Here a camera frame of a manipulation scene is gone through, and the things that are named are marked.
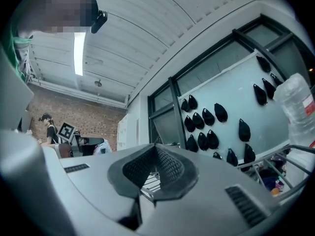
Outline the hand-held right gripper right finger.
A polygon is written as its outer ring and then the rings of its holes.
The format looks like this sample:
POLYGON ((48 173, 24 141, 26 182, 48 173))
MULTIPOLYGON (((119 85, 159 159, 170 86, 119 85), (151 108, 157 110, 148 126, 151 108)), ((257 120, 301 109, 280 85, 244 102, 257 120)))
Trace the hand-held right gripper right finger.
POLYGON ((196 185, 181 199, 157 202, 137 229, 142 236, 236 236, 250 229, 226 189, 237 186, 269 217, 279 203, 259 183, 223 160, 158 144, 191 160, 198 169, 196 185))

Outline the white shelf unit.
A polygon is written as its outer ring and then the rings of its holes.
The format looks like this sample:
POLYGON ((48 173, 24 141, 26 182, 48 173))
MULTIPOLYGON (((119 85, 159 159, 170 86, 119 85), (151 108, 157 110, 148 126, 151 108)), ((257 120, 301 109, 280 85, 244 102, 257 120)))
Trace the white shelf unit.
POLYGON ((117 151, 126 148, 127 115, 118 123, 117 130, 117 151))

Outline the black window frame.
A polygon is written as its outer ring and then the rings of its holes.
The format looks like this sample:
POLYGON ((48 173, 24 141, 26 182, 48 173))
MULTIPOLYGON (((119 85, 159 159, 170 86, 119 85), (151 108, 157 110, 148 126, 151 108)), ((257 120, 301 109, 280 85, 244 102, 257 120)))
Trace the black window frame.
POLYGON ((312 51, 300 37, 288 26, 271 17, 260 14, 247 24, 232 29, 228 35, 215 42, 207 50, 186 61, 180 70, 169 76, 168 80, 148 97, 149 140, 164 143, 167 135, 174 134, 171 145, 179 146, 186 142, 185 125, 181 117, 181 105, 178 97, 186 92, 184 82, 193 81, 196 87, 210 73, 228 68, 245 56, 261 50, 263 57, 276 66, 281 78, 285 78, 283 54, 292 54, 305 65, 311 86, 315 85, 315 48, 312 51), (205 68, 205 65, 215 64, 216 69, 205 68))

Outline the green purple mesh jersey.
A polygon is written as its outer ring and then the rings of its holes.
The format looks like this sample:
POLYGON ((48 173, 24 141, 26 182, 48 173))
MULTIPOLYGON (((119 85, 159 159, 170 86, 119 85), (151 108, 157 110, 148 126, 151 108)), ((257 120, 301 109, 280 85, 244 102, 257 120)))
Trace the green purple mesh jersey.
POLYGON ((6 53, 16 75, 25 83, 29 81, 31 76, 29 45, 32 38, 33 36, 30 38, 19 37, 16 28, 12 25, 5 28, 0 38, 4 52, 6 53))

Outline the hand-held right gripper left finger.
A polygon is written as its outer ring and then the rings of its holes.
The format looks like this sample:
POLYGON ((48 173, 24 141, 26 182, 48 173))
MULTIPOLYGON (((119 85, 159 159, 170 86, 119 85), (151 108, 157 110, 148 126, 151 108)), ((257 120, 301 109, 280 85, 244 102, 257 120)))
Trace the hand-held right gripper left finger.
POLYGON ((123 164, 155 152, 142 145, 103 155, 60 160, 60 199, 74 229, 74 236, 158 236, 154 207, 139 199, 139 187, 123 174, 123 164))

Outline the long ceiling light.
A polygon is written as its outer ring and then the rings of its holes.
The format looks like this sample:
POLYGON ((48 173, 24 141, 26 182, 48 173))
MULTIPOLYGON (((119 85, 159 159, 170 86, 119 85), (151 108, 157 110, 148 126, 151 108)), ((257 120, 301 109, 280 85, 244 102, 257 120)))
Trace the long ceiling light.
POLYGON ((83 75, 83 54, 85 45, 85 32, 76 32, 74 34, 73 61, 76 75, 83 75))

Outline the person's left forearm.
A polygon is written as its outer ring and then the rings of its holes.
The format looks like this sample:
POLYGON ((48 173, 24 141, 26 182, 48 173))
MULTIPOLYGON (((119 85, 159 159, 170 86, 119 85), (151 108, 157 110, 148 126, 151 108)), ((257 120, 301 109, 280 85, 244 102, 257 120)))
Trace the person's left forearm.
POLYGON ((58 150, 61 158, 70 158, 72 154, 72 148, 69 143, 62 143, 58 145, 58 150))

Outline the pale blue patterned clothes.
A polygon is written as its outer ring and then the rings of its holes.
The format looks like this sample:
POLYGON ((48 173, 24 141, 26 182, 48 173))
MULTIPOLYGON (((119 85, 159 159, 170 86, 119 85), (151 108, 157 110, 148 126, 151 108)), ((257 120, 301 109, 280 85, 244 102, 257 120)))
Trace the pale blue patterned clothes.
POLYGON ((111 152, 112 150, 107 140, 104 140, 101 144, 96 145, 94 149, 94 155, 101 155, 111 152))

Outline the large clear water bottle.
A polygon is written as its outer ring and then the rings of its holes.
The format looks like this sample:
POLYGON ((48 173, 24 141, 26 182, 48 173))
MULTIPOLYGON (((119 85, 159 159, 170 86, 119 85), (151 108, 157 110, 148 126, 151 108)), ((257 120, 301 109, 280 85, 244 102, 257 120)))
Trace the large clear water bottle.
POLYGON ((315 148, 315 100, 304 77, 291 75, 276 88, 274 100, 288 119, 290 143, 315 148))

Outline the grey metal drying rack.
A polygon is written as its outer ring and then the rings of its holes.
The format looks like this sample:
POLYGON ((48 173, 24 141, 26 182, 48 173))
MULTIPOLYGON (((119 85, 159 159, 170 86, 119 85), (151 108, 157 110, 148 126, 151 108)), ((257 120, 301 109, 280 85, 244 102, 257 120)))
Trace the grey metal drying rack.
POLYGON ((306 182, 308 181, 312 172, 307 169, 307 167, 302 166, 302 164, 297 163, 288 158, 287 152, 292 150, 297 150, 299 152, 305 152, 307 155, 315 155, 315 148, 304 147, 299 145, 286 145, 281 149, 278 149, 256 161, 241 164, 236 166, 236 169, 246 172, 254 172, 256 175, 256 181, 265 187, 267 190, 271 191, 273 197, 277 198, 280 202, 285 202, 296 194, 301 193, 306 182), (288 178, 287 166, 288 164, 293 165, 298 170, 305 173, 307 176, 305 179, 301 180, 297 185, 293 185, 288 178), (275 179, 275 187, 271 188, 271 184, 267 184, 265 176, 267 171, 271 172, 272 177, 275 179))

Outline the black bag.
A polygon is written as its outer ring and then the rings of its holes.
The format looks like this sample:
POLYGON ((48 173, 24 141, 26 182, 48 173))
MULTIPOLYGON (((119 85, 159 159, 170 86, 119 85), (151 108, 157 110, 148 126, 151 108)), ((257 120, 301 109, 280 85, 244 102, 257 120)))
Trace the black bag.
POLYGON ((282 193, 285 182, 277 171, 283 177, 286 176, 286 160, 279 156, 272 156, 270 159, 266 159, 261 163, 262 166, 259 167, 258 173, 266 189, 271 192, 276 188, 280 193, 282 193))

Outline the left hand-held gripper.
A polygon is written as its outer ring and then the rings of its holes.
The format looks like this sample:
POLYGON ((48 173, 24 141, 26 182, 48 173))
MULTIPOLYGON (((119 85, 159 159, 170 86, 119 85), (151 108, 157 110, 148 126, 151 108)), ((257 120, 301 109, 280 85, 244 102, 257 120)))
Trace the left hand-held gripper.
POLYGON ((80 131, 66 122, 62 124, 58 130, 57 136, 59 138, 59 144, 69 143, 72 148, 71 156, 82 156, 81 146, 83 145, 99 145, 104 142, 103 138, 93 138, 93 137, 82 137, 80 131))

